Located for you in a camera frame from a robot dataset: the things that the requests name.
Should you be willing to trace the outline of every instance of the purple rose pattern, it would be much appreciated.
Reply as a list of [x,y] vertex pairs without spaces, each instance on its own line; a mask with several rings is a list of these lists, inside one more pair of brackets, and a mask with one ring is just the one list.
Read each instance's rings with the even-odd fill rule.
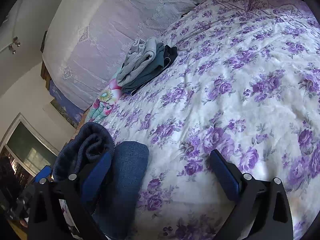
[[157,89],[156,91],[154,91],[153,93],[150,93],[150,91],[148,90],[145,94],[145,99],[146,101],[149,102],[154,102],[158,97],[157,95],[162,92],[162,90],[164,90],[164,87]]
[[181,32],[180,32],[180,36],[181,36],[181,35],[186,35],[186,34],[188,33],[188,31],[189,31],[189,26],[184,27],[184,28],[181,30]]
[[187,140],[181,143],[180,161],[185,161],[187,164],[184,169],[178,172],[177,177],[189,176],[188,181],[196,181],[196,173],[203,171],[203,159],[199,157],[200,153],[200,130],[196,125],[192,129],[189,128]]
[[210,29],[210,22],[205,22],[205,21],[198,21],[196,24],[193,25],[194,30],[201,30],[201,31],[206,31]]
[[205,105],[207,102],[215,101],[223,94],[228,94],[229,96],[235,91],[232,89],[232,83],[234,82],[233,76],[229,79],[225,79],[223,75],[220,75],[216,80],[211,84],[211,87],[206,87],[204,91],[207,93],[207,99],[202,100],[202,103]]
[[244,41],[244,38],[243,37],[239,37],[239,38],[232,38],[231,39],[231,43],[230,43],[230,47],[233,47],[239,43],[241,43],[242,41]]
[[242,120],[234,120],[231,119],[229,124],[227,125],[228,130],[236,134],[237,132],[243,132],[246,128],[245,119]]
[[176,37],[177,37],[177,35],[175,33],[171,33],[170,41],[173,41]]
[[142,110],[139,108],[136,108],[132,113],[128,115],[124,127],[132,128],[132,125],[138,121],[138,118],[141,114],[142,114]]
[[257,28],[258,28],[258,25],[255,25],[255,24],[251,26],[245,26],[242,30],[240,30],[236,34],[247,34],[247,33],[253,32]]
[[110,128],[108,128],[108,132],[112,136],[113,140],[117,141],[117,138],[120,134],[120,129],[116,130],[115,125],[113,124]]
[[179,41],[179,42],[177,42],[177,47],[178,48],[186,48],[186,47],[188,47],[190,45],[190,42],[189,41]]
[[163,72],[158,77],[155,78],[155,81],[152,83],[154,86],[158,85],[159,83],[165,84],[174,76],[174,73],[168,74],[167,72]]
[[307,222],[307,216],[304,215],[302,219],[293,226],[293,240],[299,240],[309,228],[310,223]]
[[198,74],[199,76],[202,76],[203,73],[207,72],[208,70],[212,70],[214,68],[214,64],[216,64],[218,60],[219,58],[216,58],[205,62],[200,67],[196,68],[193,75]]
[[243,15],[239,18],[239,21],[246,23],[247,21],[249,21],[249,20],[251,20],[251,19],[253,19],[253,18],[255,18],[255,17],[256,17],[255,14],[253,14],[253,13],[251,13],[251,12],[246,12],[245,14],[243,14]]
[[267,9],[268,2],[267,0],[251,0],[250,10],[261,10]]
[[159,176],[152,173],[152,180],[149,182],[147,189],[140,191],[137,208],[140,211],[152,211],[152,219],[160,216],[163,205],[172,202],[172,193],[178,188],[172,185],[163,188],[163,181],[167,173],[168,171],[162,172]]
[[210,30],[210,38],[216,38],[222,34],[224,34],[226,31],[228,31],[229,28],[225,27],[225,26],[222,26],[220,28],[216,27],[215,29],[213,30]]
[[212,16],[212,10],[207,10],[202,14],[202,17],[211,17]]
[[148,130],[150,127],[151,121],[155,120],[155,116],[156,116],[156,114],[153,114],[152,112],[147,113],[144,117],[144,120],[141,121],[141,126],[139,128],[139,131]]
[[241,144],[239,144],[235,152],[241,153],[240,163],[238,165],[239,171],[241,172],[248,172],[250,169],[253,169],[259,159],[258,151],[253,147],[249,147],[247,151],[243,151]]
[[294,55],[298,55],[298,54],[301,54],[303,51],[305,52],[308,52],[309,50],[306,49],[304,47],[304,44],[303,43],[294,43],[294,42],[291,42],[291,41],[286,41],[285,42],[286,46],[287,47],[282,47],[283,50],[287,50],[291,53],[291,57],[293,58]]
[[218,5],[219,2],[218,2],[217,0],[212,0],[211,4],[212,4],[212,5]]
[[254,101],[260,106],[264,103],[266,98],[275,97],[277,100],[282,100],[282,78],[284,77],[285,70],[275,70],[268,75],[260,74],[254,77],[255,83],[250,83],[251,89],[246,89],[243,93],[243,100],[247,97],[253,97]]
[[179,161],[185,165],[182,171],[178,171],[177,177],[188,176],[188,182],[196,181],[197,173],[208,170],[205,161],[214,149],[218,149],[227,160],[234,154],[234,140],[227,131],[234,134],[243,132],[246,128],[245,120],[231,119],[228,125],[220,127],[221,115],[220,112],[215,114],[205,130],[199,124],[188,129],[187,139],[181,143],[179,155]]
[[251,40],[252,41],[256,41],[256,40],[264,40],[266,38],[271,38],[272,37],[272,33],[273,33],[273,30],[270,30],[270,31],[260,31],[260,32],[257,32],[257,34],[254,34],[253,37]]
[[195,36],[195,42],[202,41],[205,37],[206,37],[205,33],[200,33],[200,34]]
[[297,135],[301,155],[291,157],[290,153],[282,156],[283,167],[288,169],[285,184],[287,192],[308,187],[311,179],[320,173],[320,137],[312,128],[308,118],[303,121],[303,128],[291,125],[292,133]]
[[120,97],[119,100],[123,101],[123,102],[128,102],[128,105],[136,102],[140,97],[139,93],[136,93],[133,97],[130,95],[123,95],[122,97]]
[[302,33],[306,33],[307,31],[305,29],[301,28],[290,28],[288,26],[285,27],[285,30],[281,32],[282,35],[291,35],[294,39],[298,37]]
[[222,217],[217,220],[207,215],[201,215],[199,218],[196,218],[193,213],[189,214],[188,217],[189,221],[187,223],[180,218],[173,227],[164,227],[160,233],[160,237],[179,240],[209,240],[214,238],[223,222]]
[[187,67],[186,70],[184,71],[184,73],[180,73],[177,78],[186,77],[186,75],[189,74],[189,73],[191,73],[191,68]]
[[314,67],[313,63],[309,63],[308,66],[304,71],[295,72],[300,76],[299,89],[304,90],[305,96],[310,99],[316,97],[320,103],[320,69]]
[[192,11],[195,13],[198,13],[204,9],[207,9],[207,7],[208,7],[208,4],[200,4],[196,8],[194,8]]
[[175,143],[171,136],[174,132],[179,132],[183,126],[184,123],[181,120],[169,118],[166,122],[158,124],[156,129],[152,129],[148,138],[151,137],[151,144],[157,144],[162,149],[168,142]]
[[229,12],[230,11],[230,9],[228,9],[227,7],[220,7],[219,9],[218,9],[218,12],[217,12],[217,14],[225,14],[226,12]]
[[[260,124],[257,127],[257,134],[251,138],[251,145],[252,147],[256,146],[257,144],[263,143],[270,139],[271,137],[274,138],[273,131],[272,129],[270,132],[267,131],[266,123]],[[267,144],[265,144],[264,149],[263,149],[263,155],[262,155],[262,161],[266,162],[268,161],[268,158],[271,154],[273,154],[276,151],[275,148],[273,147],[268,147]]]
[[265,47],[260,51],[261,57],[265,59],[265,61],[270,60],[272,57],[274,57],[272,54],[270,54],[272,51],[274,51],[276,48],[270,44]]
[[257,58],[257,46],[252,46],[247,50],[239,49],[237,54],[223,62],[224,65],[232,67],[233,70],[242,68],[244,65],[254,63]]
[[172,30],[178,29],[178,28],[182,25],[182,22],[184,22],[184,21],[182,21],[182,20],[177,21],[177,22],[172,26]]
[[317,43],[318,47],[316,48],[316,54],[320,54],[320,43]]
[[184,99],[187,94],[184,85],[184,82],[182,82],[173,89],[168,89],[166,93],[161,97],[162,106],[165,107],[168,104],[176,104]]
[[230,125],[230,122],[234,121],[232,119],[232,121],[229,122],[230,126],[227,125],[222,128],[220,127],[222,122],[219,121],[219,117],[221,115],[221,113],[217,113],[214,118],[209,121],[209,125],[207,126],[208,128],[205,131],[202,147],[206,154],[210,154],[212,150],[217,149],[226,160],[230,160],[231,155],[234,153],[235,142],[231,138],[231,135],[226,133],[226,131],[230,130],[230,128],[231,131],[234,130],[234,126]]
[[192,58],[194,60],[200,60],[203,57],[214,56],[216,53],[220,51],[220,46],[211,46],[208,44],[207,47],[202,47],[200,51],[196,52]]
[[234,20],[234,19],[230,19],[230,20],[227,20],[227,21],[222,22],[221,24],[228,26],[228,25],[231,25],[231,24],[233,24],[233,23],[235,23],[235,20]]
[[257,23],[257,22],[261,22],[261,21],[264,21],[264,20],[267,20],[268,17],[265,17],[265,16],[259,16],[259,17],[256,17],[255,19],[252,20],[253,23]]

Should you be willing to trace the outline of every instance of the blue fabric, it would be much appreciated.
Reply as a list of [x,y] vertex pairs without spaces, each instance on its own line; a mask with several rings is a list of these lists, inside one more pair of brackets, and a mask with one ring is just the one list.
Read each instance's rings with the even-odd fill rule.
[[75,139],[59,153],[52,171],[54,180],[61,181],[72,173],[78,174],[86,164],[94,163],[105,153],[111,156],[114,153],[114,142],[107,129],[98,123],[84,124]]
[[41,171],[38,172],[38,174],[34,178],[34,182],[39,182],[42,178],[46,178],[51,174],[51,167],[49,165],[46,165],[42,168]]
[[87,203],[94,200],[100,185],[106,176],[110,165],[111,165],[112,155],[109,152],[103,154],[99,162],[91,170],[88,177],[82,184],[81,188],[81,201],[82,203]]
[[138,142],[123,142],[115,147],[111,168],[93,219],[112,239],[125,239],[133,221],[149,150]]
[[240,185],[233,177],[228,167],[223,163],[214,150],[210,153],[209,160],[212,171],[220,182],[228,200],[238,202],[240,199]]
[[52,95],[59,105],[67,112],[73,121],[79,123],[84,110],[80,109],[78,106],[74,105],[68,98],[66,98],[62,92],[56,87],[53,80],[50,80],[49,93]]

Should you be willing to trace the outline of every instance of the bed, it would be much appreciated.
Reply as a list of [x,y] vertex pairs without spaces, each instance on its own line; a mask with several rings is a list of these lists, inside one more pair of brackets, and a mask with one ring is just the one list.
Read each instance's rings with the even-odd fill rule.
[[319,24],[300,0],[207,0],[160,39],[172,66],[98,122],[150,158],[133,239],[211,239],[233,203],[207,157],[282,179],[294,239],[320,210]]
[[205,0],[62,0],[43,61],[55,85],[86,110],[121,67],[136,38],[158,37]]

